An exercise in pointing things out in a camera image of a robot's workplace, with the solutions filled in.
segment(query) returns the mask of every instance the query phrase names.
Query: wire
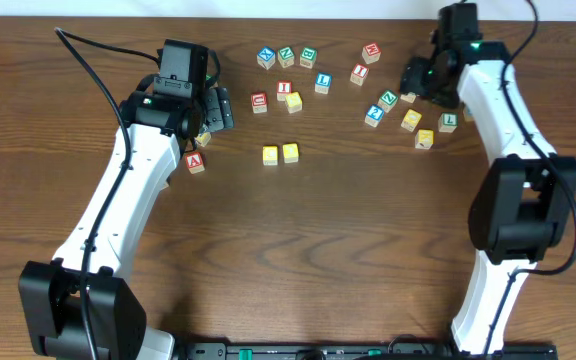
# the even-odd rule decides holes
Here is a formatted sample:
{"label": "wire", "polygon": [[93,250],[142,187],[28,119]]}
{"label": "wire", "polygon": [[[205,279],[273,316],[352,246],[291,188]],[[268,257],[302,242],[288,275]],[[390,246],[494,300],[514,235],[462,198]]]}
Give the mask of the wire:
{"label": "wire", "polygon": [[537,8],[535,7],[535,4],[533,4],[532,0],[526,0],[526,1],[530,5],[530,8],[532,9],[532,12],[534,15],[534,23],[533,23],[532,31],[530,32],[530,35],[528,35],[526,40],[523,42],[523,44],[521,44],[521,46],[508,59],[506,64],[504,64],[504,67],[501,70],[501,90],[503,91],[504,98],[506,99],[506,103],[508,104],[508,108],[510,109],[512,116],[515,118],[515,122],[517,123],[517,126],[519,127],[519,130],[521,131],[522,135],[524,136],[526,142],[530,145],[530,147],[532,147],[532,149],[537,153],[537,155],[539,155],[539,157],[543,161],[544,165],[546,166],[546,169],[548,169],[550,174],[552,174],[552,176],[555,178],[555,180],[557,182],[559,182],[559,184],[561,185],[561,189],[562,189],[564,195],[566,196],[566,200],[568,201],[568,203],[570,205],[570,209],[572,211],[572,217],[573,217],[574,228],[575,228],[575,241],[574,241],[574,245],[573,245],[572,251],[570,253],[570,256],[568,257],[566,262],[564,262],[561,266],[554,268],[554,269],[551,269],[551,270],[519,269],[519,268],[517,268],[509,275],[508,284],[506,285],[506,289],[504,290],[504,294],[501,297],[501,301],[499,302],[499,307],[497,307],[497,312],[495,313],[495,317],[493,318],[493,321],[490,325],[490,332],[488,333],[488,338],[486,339],[486,346],[484,347],[484,352],[483,352],[484,356],[488,355],[488,350],[490,349],[490,343],[492,341],[492,335],[495,332],[495,328],[497,327],[497,323],[499,322],[499,318],[501,317],[501,312],[504,308],[504,305],[505,305],[506,301],[508,300],[508,296],[510,294],[510,289],[512,287],[512,284],[517,280],[517,275],[519,275],[519,274],[534,274],[534,275],[542,275],[542,276],[558,275],[558,274],[561,274],[564,271],[568,270],[572,266],[572,264],[574,264],[574,262],[576,260],[576,201],[575,201],[575,195],[574,195],[572,189],[570,188],[570,185],[566,181],[566,179],[564,179],[564,177],[559,173],[559,171],[557,170],[557,168],[555,167],[553,162],[550,160],[550,158],[532,140],[532,136],[528,133],[528,130],[526,130],[526,127],[524,126],[523,122],[519,118],[519,114],[517,113],[517,110],[515,109],[515,106],[513,105],[512,100],[510,99],[510,95],[508,94],[508,88],[507,88],[508,81],[506,81],[506,72],[508,70],[508,67],[513,62],[513,60],[515,60],[515,58],[517,58],[517,56],[519,56],[519,54],[524,50],[524,48],[526,46],[528,46],[530,41],[532,41],[532,39],[537,34],[537,30],[539,28],[539,14],[537,13]]}
{"label": "wire", "polygon": [[71,38],[71,39],[80,41],[80,42],[82,42],[82,43],[84,43],[84,44],[88,44],[88,45],[91,45],[91,46],[94,46],[94,47],[98,47],[98,48],[101,48],[101,49],[105,49],[105,50],[116,51],[116,52],[120,52],[120,53],[124,53],[124,54],[131,54],[131,55],[137,55],[137,56],[145,57],[146,59],[150,59],[150,60],[154,61],[155,64],[157,64],[157,66],[160,65],[159,59],[156,58],[156,57],[154,57],[154,56],[152,56],[152,55],[150,55],[150,54],[146,54],[146,53],[143,53],[143,52],[137,51],[137,50],[124,49],[124,48],[120,48],[120,47],[117,47],[117,46],[102,44],[102,43],[99,43],[99,42],[96,42],[96,41],[92,41],[92,40],[88,40],[88,39],[86,39],[86,38],[82,38],[81,36],[78,36],[78,35],[75,35],[75,34],[71,34],[71,33],[67,32],[67,31],[64,31],[64,30],[61,30],[61,29],[59,29],[59,30],[60,30],[61,33],[64,34],[65,36],[67,36],[67,37],[69,37],[69,38]]}
{"label": "wire", "polygon": [[416,337],[416,336],[413,335],[413,334],[401,334],[401,335],[397,336],[396,338],[394,338],[394,339],[390,342],[390,344],[388,344],[388,354],[392,354],[393,346],[394,346],[395,344],[401,342],[401,339],[402,339],[402,338],[411,338],[411,339],[417,341],[417,343],[419,344],[419,346],[421,346],[421,347],[424,349],[424,351],[426,352],[426,355],[430,354],[430,351],[428,351],[428,349],[426,348],[426,346],[425,346],[424,344],[422,344],[421,340],[419,340],[419,338]]}
{"label": "wire", "polygon": [[[101,92],[104,94],[104,96],[106,97],[106,99],[110,103],[110,106],[112,107],[112,110],[115,113],[115,116],[117,117],[117,121],[119,122],[119,127],[121,128],[121,134],[123,135],[123,138],[124,138],[124,145],[126,146],[126,154],[124,157],[124,161],[121,163],[121,168],[119,170],[119,174],[117,175],[115,182],[112,184],[112,187],[110,188],[110,191],[108,192],[108,195],[106,196],[106,200],[104,200],[101,208],[99,209],[99,213],[97,214],[97,217],[95,218],[95,222],[93,223],[93,225],[90,229],[90,235],[88,235],[88,238],[86,239],[86,241],[84,243],[85,244],[84,255],[83,255],[83,260],[81,262],[81,273],[79,276],[79,295],[81,298],[81,317],[82,317],[82,321],[83,321],[83,325],[84,325],[84,331],[86,332],[86,338],[88,339],[88,347],[90,348],[90,353],[92,355],[92,358],[93,358],[93,360],[98,360],[99,359],[99,353],[97,351],[97,343],[95,342],[95,336],[94,336],[93,331],[92,331],[92,324],[90,321],[90,310],[88,308],[88,284],[87,284],[88,278],[87,278],[87,276],[88,276],[88,269],[90,267],[90,255],[91,255],[92,251],[94,251],[94,248],[95,248],[95,237],[97,236],[97,231],[99,230],[99,226],[101,225],[101,221],[103,220],[104,215],[106,214],[106,211],[108,210],[108,207],[110,206],[110,203],[112,202],[112,199],[115,196],[115,193],[117,192],[117,189],[119,188],[119,185],[121,184],[121,180],[124,178],[124,175],[126,175],[126,172],[130,168],[130,159],[132,156],[132,147],[130,146],[130,137],[128,136],[128,130],[126,129],[126,125],[124,124],[123,120],[121,119],[121,114],[119,113],[119,107],[117,107],[117,103],[115,102],[115,99],[113,99],[112,95],[110,94],[110,92],[108,91],[108,89],[106,88],[104,83],[101,81],[99,76],[97,76],[95,71],[90,67],[90,65],[88,65],[86,60],[84,60],[84,58],[81,57],[81,55],[79,55],[77,50],[75,50],[75,48],[70,44],[67,37],[74,39],[74,40],[81,41],[81,42],[86,43],[86,44],[93,45],[93,46],[98,46],[98,45],[102,45],[102,44],[95,43],[94,41],[90,41],[90,40],[84,39],[82,37],[73,35],[69,32],[66,32],[66,31],[60,29],[60,28],[55,28],[55,33],[59,37],[59,40],[61,40],[61,42],[64,44],[64,46],[66,46],[68,51],[70,51],[72,56],[74,56],[75,59],[79,62],[79,64],[81,64],[81,66],[88,72],[88,74],[90,75],[92,80],[95,82],[95,84],[97,84],[97,86],[99,86],[99,89],[101,89]],[[102,48],[108,49],[108,50],[119,51],[119,50],[116,50],[118,48],[114,48],[114,47],[107,46],[107,45],[103,45],[103,46],[99,46],[99,47],[102,47]],[[126,49],[121,49],[120,52],[125,52],[125,53],[129,53],[129,54],[139,53],[138,51],[132,51],[132,50],[126,50]]]}

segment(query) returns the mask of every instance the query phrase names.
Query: alphabet block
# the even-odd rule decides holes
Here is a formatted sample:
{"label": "alphabet block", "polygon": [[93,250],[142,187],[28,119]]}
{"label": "alphabet block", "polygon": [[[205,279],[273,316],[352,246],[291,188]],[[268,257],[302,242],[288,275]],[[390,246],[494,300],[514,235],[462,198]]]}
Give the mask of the alphabet block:
{"label": "alphabet block", "polygon": [[385,112],[390,112],[390,110],[395,107],[395,104],[397,104],[397,99],[397,95],[390,90],[386,90],[386,92],[379,98],[377,106],[384,109]]}
{"label": "alphabet block", "polygon": [[332,76],[329,74],[319,73],[315,79],[315,91],[320,94],[328,94],[330,85],[332,84]]}
{"label": "alphabet block", "polygon": [[301,52],[301,57],[299,58],[299,65],[312,69],[315,66],[315,61],[317,60],[317,50],[309,47],[305,47]]}
{"label": "alphabet block", "polygon": [[204,168],[204,161],[201,159],[201,154],[198,151],[186,154],[186,166],[191,174],[206,170],[206,168]]}
{"label": "alphabet block", "polygon": [[279,64],[282,68],[287,68],[295,64],[295,53],[290,47],[279,50]]}
{"label": "alphabet block", "polygon": [[419,130],[417,131],[417,136],[415,136],[415,148],[428,150],[433,144],[433,132],[432,130]]}
{"label": "alphabet block", "polygon": [[443,113],[439,117],[439,132],[453,132],[457,128],[457,114]]}
{"label": "alphabet block", "polygon": [[413,93],[408,93],[408,94],[401,94],[401,96],[399,97],[401,100],[409,102],[409,103],[414,103],[415,99],[417,98],[416,94]]}
{"label": "alphabet block", "polygon": [[361,86],[364,84],[364,80],[366,80],[367,76],[368,76],[368,68],[365,66],[361,66],[360,64],[357,64],[352,69],[352,73],[350,74],[350,81]]}
{"label": "alphabet block", "polygon": [[277,57],[275,56],[275,52],[268,46],[264,46],[264,48],[257,54],[257,64],[261,65],[261,67],[266,70],[270,69],[276,60]]}
{"label": "alphabet block", "polygon": [[263,160],[265,166],[276,166],[279,164],[279,150],[276,146],[264,146]]}
{"label": "alphabet block", "polygon": [[299,96],[298,92],[286,95],[286,108],[288,109],[288,113],[292,114],[301,111],[301,107],[301,96]]}
{"label": "alphabet block", "polygon": [[366,113],[366,124],[377,127],[381,118],[384,117],[384,110],[377,105],[370,105],[370,109]]}
{"label": "alphabet block", "polygon": [[361,57],[364,58],[366,64],[372,64],[379,60],[379,56],[381,56],[381,49],[377,46],[377,43],[364,46],[364,50],[361,52]]}
{"label": "alphabet block", "polygon": [[413,132],[417,127],[417,124],[419,124],[419,120],[421,120],[421,114],[410,109],[406,113],[406,116],[404,116],[404,121],[401,122],[401,127]]}
{"label": "alphabet block", "polygon": [[252,94],[250,100],[252,101],[253,113],[259,114],[268,111],[268,99],[266,99],[266,93]]}
{"label": "alphabet block", "polygon": [[292,163],[299,161],[299,148],[297,144],[285,144],[284,150],[284,163]]}

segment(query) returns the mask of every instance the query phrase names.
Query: green block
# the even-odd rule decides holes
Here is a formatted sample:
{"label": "green block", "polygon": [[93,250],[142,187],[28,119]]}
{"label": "green block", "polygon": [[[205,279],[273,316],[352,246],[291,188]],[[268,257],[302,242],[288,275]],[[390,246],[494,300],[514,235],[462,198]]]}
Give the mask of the green block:
{"label": "green block", "polygon": [[252,360],[252,350],[239,350],[239,360]]}
{"label": "green block", "polygon": [[392,91],[386,90],[386,92],[381,95],[380,99],[388,105],[395,105],[399,98],[397,95],[393,94]]}
{"label": "green block", "polygon": [[457,114],[453,113],[441,114],[441,123],[447,126],[457,126]]}
{"label": "green block", "polygon": [[283,60],[286,60],[290,59],[291,57],[295,57],[295,54],[292,52],[292,49],[290,47],[285,47],[279,50],[279,56],[281,56]]}
{"label": "green block", "polygon": [[301,52],[301,57],[306,60],[315,61],[315,59],[317,58],[317,50],[305,47],[304,51]]}

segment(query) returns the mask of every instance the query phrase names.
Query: letter x block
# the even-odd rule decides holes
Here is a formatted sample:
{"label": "letter x block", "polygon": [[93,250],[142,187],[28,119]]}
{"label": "letter x block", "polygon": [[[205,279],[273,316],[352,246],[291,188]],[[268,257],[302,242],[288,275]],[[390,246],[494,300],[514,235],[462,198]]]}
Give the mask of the letter x block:
{"label": "letter x block", "polygon": [[350,81],[361,86],[364,84],[364,80],[366,80],[367,76],[368,76],[368,68],[365,66],[361,66],[360,64],[357,64],[352,69],[352,73],[350,74]]}
{"label": "letter x block", "polygon": [[282,68],[287,68],[295,64],[295,53],[292,52],[291,48],[285,47],[279,50],[279,64]]}
{"label": "letter x block", "polygon": [[198,151],[186,154],[186,166],[191,174],[206,170],[206,168],[204,168],[204,161],[201,159],[201,154]]}
{"label": "letter x block", "polygon": [[320,94],[328,94],[332,84],[332,76],[329,74],[319,73],[315,79],[315,91]]}
{"label": "letter x block", "polygon": [[379,56],[381,56],[381,49],[377,46],[377,43],[364,46],[364,50],[361,52],[361,57],[364,58],[366,64],[372,64],[379,60]]}
{"label": "letter x block", "polygon": [[252,112],[259,114],[268,111],[268,99],[266,99],[266,93],[256,93],[250,96],[252,101]]}
{"label": "letter x block", "polygon": [[264,69],[270,69],[277,60],[275,52],[268,46],[264,46],[263,49],[257,54],[257,64],[261,65]]}
{"label": "letter x block", "polygon": [[395,95],[390,90],[386,90],[386,92],[379,98],[377,106],[384,109],[385,112],[390,112],[390,110],[392,110],[392,108],[395,107],[396,103],[397,103],[397,95]]}
{"label": "letter x block", "polygon": [[286,95],[292,93],[292,82],[277,81],[277,101],[286,100]]}
{"label": "letter x block", "polygon": [[309,47],[305,47],[301,52],[301,57],[299,58],[299,65],[312,69],[315,66],[315,61],[317,60],[317,50]]}

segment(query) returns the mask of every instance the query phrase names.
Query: letter a block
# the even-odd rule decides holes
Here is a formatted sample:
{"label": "letter a block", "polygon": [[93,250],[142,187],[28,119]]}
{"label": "letter a block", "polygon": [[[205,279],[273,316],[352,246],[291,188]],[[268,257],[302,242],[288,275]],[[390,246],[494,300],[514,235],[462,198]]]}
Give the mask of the letter a block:
{"label": "letter a block", "polygon": [[193,151],[186,155],[186,166],[191,174],[206,170],[206,168],[204,168],[204,162],[201,159],[201,154],[198,151]]}
{"label": "letter a block", "polygon": [[357,64],[355,65],[354,69],[352,69],[352,73],[350,74],[350,81],[361,86],[364,84],[366,76],[368,76],[368,68]]}

